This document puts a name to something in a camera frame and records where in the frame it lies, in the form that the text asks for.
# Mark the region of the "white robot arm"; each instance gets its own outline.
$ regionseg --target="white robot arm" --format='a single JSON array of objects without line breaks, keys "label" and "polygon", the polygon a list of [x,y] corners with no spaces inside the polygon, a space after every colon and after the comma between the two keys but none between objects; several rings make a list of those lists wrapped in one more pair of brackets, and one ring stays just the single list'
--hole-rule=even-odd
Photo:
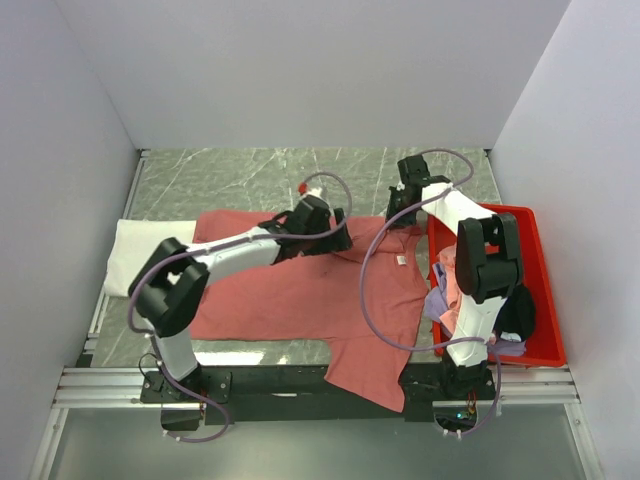
[{"label": "white robot arm", "polygon": [[[342,209],[334,210],[336,225],[344,219]],[[195,317],[204,289],[234,273],[258,266],[273,265],[299,254],[319,255],[348,250],[352,243],[346,224],[322,239],[293,240],[260,238],[262,235],[311,235],[331,229],[331,210],[323,188],[310,189],[293,211],[282,212],[249,231],[209,243],[183,245],[175,238],[164,240],[129,287],[134,293],[142,278],[160,262],[185,252],[194,254],[169,263],[148,283],[143,283],[135,306],[154,332],[154,344],[171,376],[192,391],[201,390],[201,366],[191,346],[188,326]],[[169,275],[179,275],[173,283]]]},{"label": "white robot arm", "polygon": [[[401,181],[390,188],[387,218],[406,206],[447,195],[423,205],[422,209],[440,220],[458,236],[456,280],[462,300],[452,339],[481,337],[489,340],[498,312],[523,277],[517,223],[510,214],[496,214],[481,207],[443,176],[431,176],[422,156],[398,162]],[[398,226],[415,223],[415,213],[401,217]],[[487,253],[486,246],[497,247]],[[479,342],[462,342],[447,347],[456,367],[473,367],[487,360],[487,347]]]},{"label": "white robot arm", "polygon": [[[451,188],[450,183],[435,183],[422,189],[422,199],[426,200]],[[492,218],[495,212],[481,207],[458,190],[452,190],[445,197],[422,207],[429,215],[440,220],[453,233],[458,233],[458,224],[467,218]],[[452,340],[464,337],[481,337],[485,341],[493,331],[498,312],[506,297],[487,298],[477,303],[471,295],[462,295],[456,330]],[[487,347],[479,342],[463,342],[449,345],[447,352],[458,366],[477,365],[487,359]]]}]

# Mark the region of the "white towel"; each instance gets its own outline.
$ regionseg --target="white towel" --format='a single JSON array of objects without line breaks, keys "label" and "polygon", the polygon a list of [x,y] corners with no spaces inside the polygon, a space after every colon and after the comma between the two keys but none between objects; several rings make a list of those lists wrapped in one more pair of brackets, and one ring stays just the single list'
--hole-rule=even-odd
[{"label": "white towel", "polygon": [[193,243],[196,222],[147,222],[118,220],[116,240],[107,261],[104,290],[113,297],[127,297],[136,278],[157,246],[166,238]]}]

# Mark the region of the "marble surface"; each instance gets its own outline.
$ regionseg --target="marble surface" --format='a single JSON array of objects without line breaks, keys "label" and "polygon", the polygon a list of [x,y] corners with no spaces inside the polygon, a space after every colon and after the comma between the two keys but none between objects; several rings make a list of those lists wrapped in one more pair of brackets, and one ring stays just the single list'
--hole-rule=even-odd
[{"label": "marble surface", "polygon": [[[388,187],[397,184],[396,163],[424,148],[279,148],[151,150],[145,159],[129,218],[134,220],[195,220],[216,208],[281,211],[297,198],[297,185],[318,170],[340,175],[353,195],[353,215],[385,215]],[[489,161],[481,149],[460,149],[473,162],[474,177],[460,189],[478,202],[500,203]],[[458,179],[466,165],[447,154],[426,157],[434,175]],[[322,180],[333,207],[345,196],[333,180]],[[417,261],[427,272],[424,237]],[[149,351],[149,341],[129,331],[127,300],[109,298],[92,366],[137,365]],[[418,344],[432,343],[431,321],[423,318]],[[193,341],[204,365],[326,364],[327,345],[320,340],[270,342]],[[431,352],[414,354],[412,362],[437,361]]]}]

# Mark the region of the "white wall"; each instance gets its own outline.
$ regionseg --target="white wall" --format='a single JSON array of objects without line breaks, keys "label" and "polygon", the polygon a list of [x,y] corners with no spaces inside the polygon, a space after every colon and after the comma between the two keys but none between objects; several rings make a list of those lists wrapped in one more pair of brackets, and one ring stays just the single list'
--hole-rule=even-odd
[{"label": "white wall", "polygon": [[0,476],[82,349],[135,150],[50,0],[0,2]]},{"label": "white wall", "polygon": [[56,0],[137,147],[492,147],[568,0]]},{"label": "white wall", "polygon": [[532,207],[569,363],[610,479],[640,469],[640,2],[573,0],[492,160]]}]

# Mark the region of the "pink t-shirt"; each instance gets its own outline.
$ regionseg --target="pink t-shirt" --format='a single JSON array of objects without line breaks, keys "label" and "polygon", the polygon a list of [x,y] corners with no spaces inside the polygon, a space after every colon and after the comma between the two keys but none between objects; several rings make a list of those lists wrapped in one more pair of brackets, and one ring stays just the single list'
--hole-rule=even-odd
[{"label": "pink t-shirt", "polygon": [[[216,210],[200,216],[194,241],[243,233],[272,213]],[[385,344],[367,326],[359,304],[360,267],[381,217],[353,217],[349,251],[298,257],[224,278],[205,291],[194,321],[200,340],[321,339],[331,362],[325,379],[394,411],[402,411],[398,378],[409,352]],[[422,232],[388,232],[367,269],[366,299],[378,328],[414,345],[427,294],[415,260]]]}]

